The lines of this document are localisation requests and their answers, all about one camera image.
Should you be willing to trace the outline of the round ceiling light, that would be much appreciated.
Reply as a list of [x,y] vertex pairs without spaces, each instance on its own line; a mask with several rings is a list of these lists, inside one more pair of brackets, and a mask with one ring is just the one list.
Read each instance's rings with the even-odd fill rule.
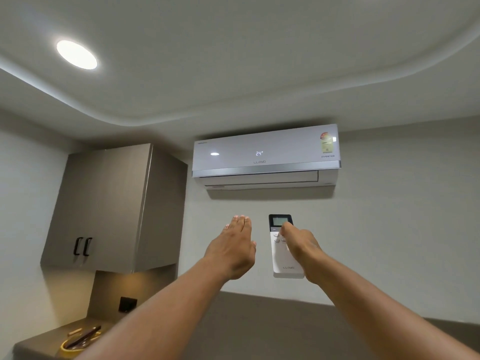
[[98,67],[96,57],[84,46],[69,40],[60,40],[56,44],[57,53],[71,65],[83,70]]

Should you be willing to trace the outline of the yellow bowl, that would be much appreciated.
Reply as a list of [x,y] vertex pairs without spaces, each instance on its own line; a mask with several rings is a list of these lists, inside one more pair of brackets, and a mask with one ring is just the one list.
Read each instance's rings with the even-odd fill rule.
[[65,340],[59,347],[59,352],[65,354],[76,354],[84,351],[101,337],[102,331],[84,331],[77,333]]

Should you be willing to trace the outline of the person's left hand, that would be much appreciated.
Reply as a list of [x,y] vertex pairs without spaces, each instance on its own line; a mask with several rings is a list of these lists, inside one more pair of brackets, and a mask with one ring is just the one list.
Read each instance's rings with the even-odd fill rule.
[[250,258],[251,235],[251,219],[236,215],[208,245],[204,257],[213,263],[226,281],[240,279],[255,265],[255,259]]

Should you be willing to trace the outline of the white air conditioner remote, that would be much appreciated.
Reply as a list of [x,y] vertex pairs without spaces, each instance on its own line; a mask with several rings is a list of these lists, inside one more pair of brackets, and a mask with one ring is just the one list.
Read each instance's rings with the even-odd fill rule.
[[294,259],[280,230],[285,222],[293,224],[290,214],[269,214],[270,240],[275,278],[303,279],[303,268]]

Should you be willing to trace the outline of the dark tongs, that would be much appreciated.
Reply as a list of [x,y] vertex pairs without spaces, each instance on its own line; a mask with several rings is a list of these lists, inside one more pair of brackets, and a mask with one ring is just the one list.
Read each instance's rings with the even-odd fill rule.
[[81,333],[78,337],[66,340],[62,345],[61,348],[66,351],[73,351],[74,349],[84,346],[90,340],[97,337],[97,334],[100,334],[100,330],[102,329],[101,325],[97,325],[92,329],[89,329],[83,333]]

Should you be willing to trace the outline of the person's right hand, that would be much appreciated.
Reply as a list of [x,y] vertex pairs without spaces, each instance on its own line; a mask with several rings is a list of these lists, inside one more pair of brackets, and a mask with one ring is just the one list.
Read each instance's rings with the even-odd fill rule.
[[327,254],[320,248],[311,231],[299,229],[297,238],[285,238],[286,244],[294,259],[302,267],[305,277],[313,284],[320,284],[322,264]]

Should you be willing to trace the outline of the black wall socket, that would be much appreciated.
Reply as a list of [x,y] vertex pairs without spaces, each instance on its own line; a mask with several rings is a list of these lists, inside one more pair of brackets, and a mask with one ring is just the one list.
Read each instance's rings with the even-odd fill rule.
[[119,299],[118,312],[127,314],[137,307],[138,299],[132,297],[121,296]]

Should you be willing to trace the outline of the white wall air conditioner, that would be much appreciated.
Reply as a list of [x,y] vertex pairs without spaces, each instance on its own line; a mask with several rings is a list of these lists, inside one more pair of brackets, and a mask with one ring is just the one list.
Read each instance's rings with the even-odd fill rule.
[[[322,154],[320,136],[337,137]],[[335,186],[341,169],[336,124],[196,141],[192,178],[207,190]]]

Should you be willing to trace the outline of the person's right forearm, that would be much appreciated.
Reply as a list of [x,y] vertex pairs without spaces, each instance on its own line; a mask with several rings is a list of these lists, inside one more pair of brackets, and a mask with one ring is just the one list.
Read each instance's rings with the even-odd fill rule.
[[480,353],[441,331],[327,254],[302,259],[348,323],[383,360],[480,360]]

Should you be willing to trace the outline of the person's left forearm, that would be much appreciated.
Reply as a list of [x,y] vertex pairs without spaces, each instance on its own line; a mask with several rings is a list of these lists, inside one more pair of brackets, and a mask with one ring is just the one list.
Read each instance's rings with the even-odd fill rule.
[[204,257],[127,315],[77,360],[178,360],[232,270]]

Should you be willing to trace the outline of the grey wall cabinet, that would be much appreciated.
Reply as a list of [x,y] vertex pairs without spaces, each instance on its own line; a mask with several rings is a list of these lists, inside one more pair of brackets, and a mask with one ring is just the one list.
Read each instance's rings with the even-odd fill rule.
[[177,264],[187,176],[153,144],[70,154],[40,266],[131,274]]

